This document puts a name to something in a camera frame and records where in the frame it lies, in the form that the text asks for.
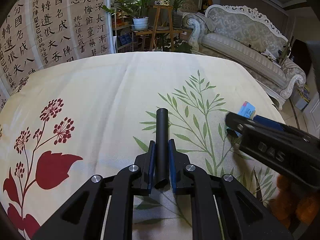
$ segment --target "floor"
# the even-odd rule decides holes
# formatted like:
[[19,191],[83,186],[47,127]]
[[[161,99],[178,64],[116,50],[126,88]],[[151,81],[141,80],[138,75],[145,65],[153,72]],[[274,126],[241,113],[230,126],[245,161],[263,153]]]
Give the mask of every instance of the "floor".
[[282,111],[279,112],[287,125],[308,132],[302,112],[292,104],[290,99],[285,101]]

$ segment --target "orange plush toy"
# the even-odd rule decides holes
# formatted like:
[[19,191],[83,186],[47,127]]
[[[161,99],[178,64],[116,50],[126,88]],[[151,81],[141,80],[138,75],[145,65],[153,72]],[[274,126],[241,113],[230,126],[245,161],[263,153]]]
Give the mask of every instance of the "orange plush toy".
[[284,176],[277,178],[277,187],[279,195],[270,201],[270,207],[273,215],[280,222],[289,228],[291,216],[296,214],[297,218],[307,225],[313,221],[320,208],[320,193],[310,193],[300,201],[291,191],[291,182]]

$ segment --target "silver screw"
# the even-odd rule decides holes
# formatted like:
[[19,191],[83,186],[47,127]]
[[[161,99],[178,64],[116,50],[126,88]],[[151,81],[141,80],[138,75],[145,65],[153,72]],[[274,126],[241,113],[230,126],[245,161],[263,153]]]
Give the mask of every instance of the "silver screw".
[[230,174],[225,174],[225,175],[223,175],[223,179],[225,181],[233,181],[233,176]]
[[196,167],[192,164],[189,164],[186,166],[187,171],[194,171],[196,169]]
[[100,175],[94,175],[94,176],[91,177],[91,181],[92,181],[93,183],[97,183],[97,182],[99,182],[100,180],[101,180],[101,176],[100,176]]
[[129,171],[134,172],[134,171],[137,171],[138,169],[139,169],[139,166],[137,166],[137,165],[131,165],[131,166],[129,166]]
[[238,130],[242,131],[243,130],[243,126],[241,124],[237,125]]

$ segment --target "black cylinder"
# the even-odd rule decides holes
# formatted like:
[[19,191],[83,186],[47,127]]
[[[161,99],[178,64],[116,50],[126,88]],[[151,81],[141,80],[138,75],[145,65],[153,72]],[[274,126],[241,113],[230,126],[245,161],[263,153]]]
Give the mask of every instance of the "black cylinder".
[[169,155],[168,155],[168,110],[157,110],[156,118],[156,166],[155,188],[163,188],[169,183]]

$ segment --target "door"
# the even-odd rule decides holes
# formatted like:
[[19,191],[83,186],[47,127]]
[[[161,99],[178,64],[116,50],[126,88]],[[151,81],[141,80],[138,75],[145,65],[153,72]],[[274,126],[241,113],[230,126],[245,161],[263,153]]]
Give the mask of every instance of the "door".
[[320,101],[319,94],[311,99],[310,103],[303,111],[303,116],[307,124],[309,134],[319,138],[320,134]]

